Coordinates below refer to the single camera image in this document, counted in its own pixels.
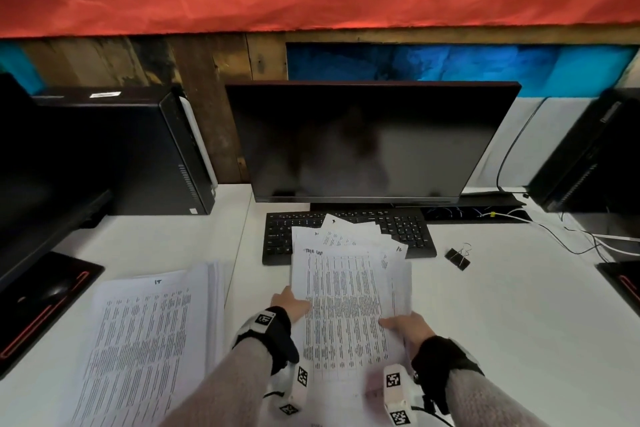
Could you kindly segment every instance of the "blue fabric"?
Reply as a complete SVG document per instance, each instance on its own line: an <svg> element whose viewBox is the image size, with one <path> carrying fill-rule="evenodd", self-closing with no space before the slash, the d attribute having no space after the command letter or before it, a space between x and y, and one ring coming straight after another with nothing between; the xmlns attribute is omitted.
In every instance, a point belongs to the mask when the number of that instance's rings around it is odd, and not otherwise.
<svg viewBox="0 0 640 427"><path fill-rule="evenodd" d="M290 80L517 81L519 96L595 97L637 46L288 44Z"/></svg>
<svg viewBox="0 0 640 427"><path fill-rule="evenodd" d="M0 71L11 73L29 94L45 87L36 68L15 42L0 41Z"/></svg>

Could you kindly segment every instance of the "gray sweater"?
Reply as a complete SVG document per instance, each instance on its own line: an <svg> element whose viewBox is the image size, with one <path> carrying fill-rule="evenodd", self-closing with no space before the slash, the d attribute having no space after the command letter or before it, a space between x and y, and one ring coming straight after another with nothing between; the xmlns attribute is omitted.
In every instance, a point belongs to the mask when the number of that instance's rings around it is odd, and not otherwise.
<svg viewBox="0 0 640 427"><path fill-rule="evenodd" d="M244 339L162 427L253 427L270 373L267 349L257 339ZM445 393L456 427L546 426L475 371L453 370Z"/></svg>

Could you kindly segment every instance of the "black keyboard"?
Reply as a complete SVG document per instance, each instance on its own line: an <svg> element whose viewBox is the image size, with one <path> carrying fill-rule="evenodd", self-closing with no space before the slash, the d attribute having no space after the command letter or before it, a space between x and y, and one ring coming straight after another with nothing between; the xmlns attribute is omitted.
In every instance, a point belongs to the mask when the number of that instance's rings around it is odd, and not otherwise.
<svg viewBox="0 0 640 427"><path fill-rule="evenodd" d="M385 210L354 211L301 211L293 213L267 213L264 227L264 265L291 265L291 227L320 228L324 216L329 213L352 223L373 221L380 225L382 233L409 248L407 259L426 259L437 255L427 223L420 208L392 208Z"/></svg>

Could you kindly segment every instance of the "mouse pad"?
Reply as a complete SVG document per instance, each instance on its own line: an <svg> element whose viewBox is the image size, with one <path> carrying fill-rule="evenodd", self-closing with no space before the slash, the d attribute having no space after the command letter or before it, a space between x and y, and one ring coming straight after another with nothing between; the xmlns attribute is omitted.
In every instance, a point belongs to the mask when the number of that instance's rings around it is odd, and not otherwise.
<svg viewBox="0 0 640 427"><path fill-rule="evenodd" d="M640 316L640 261L598 264L596 268Z"/></svg>
<svg viewBox="0 0 640 427"><path fill-rule="evenodd" d="M103 271L100 265L49 252L0 293L0 379Z"/></svg>

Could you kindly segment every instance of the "qr-like marker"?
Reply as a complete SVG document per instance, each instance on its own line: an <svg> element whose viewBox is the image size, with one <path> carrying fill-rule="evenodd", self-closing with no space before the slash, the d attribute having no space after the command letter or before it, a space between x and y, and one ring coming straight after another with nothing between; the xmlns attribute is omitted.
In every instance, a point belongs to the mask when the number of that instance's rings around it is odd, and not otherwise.
<svg viewBox="0 0 640 427"><path fill-rule="evenodd" d="M300 368L298 372L298 382L302 383L304 386L307 386L307 378L308 373L306 372L306 370Z"/></svg>
<svg viewBox="0 0 640 427"><path fill-rule="evenodd" d="M387 375L387 388L396 387L399 384L400 384L399 373L391 373L391 375Z"/></svg>
<svg viewBox="0 0 640 427"><path fill-rule="evenodd" d="M404 410L398 410L397 412L390 412L391 419L393 420L395 425L407 425L410 424L409 416L406 414Z"/></svg>
<svg viewBox="0 0 640 427"><path fill-rule="evenodd" d="M298 413L298 409L296 407L294 407L292 404L288 403L286 405L283 405L282 407L280 407L280 409L286 414L286 415L293 415L293 414L297 414Z"/></svg>
<svg viewBox="0 0 640 427"><path fill-rule="evenodd" d="M256 319L255 322L261 325L268 325L271 322L271 316L267 316L266 314L260 314Z"/></svg>

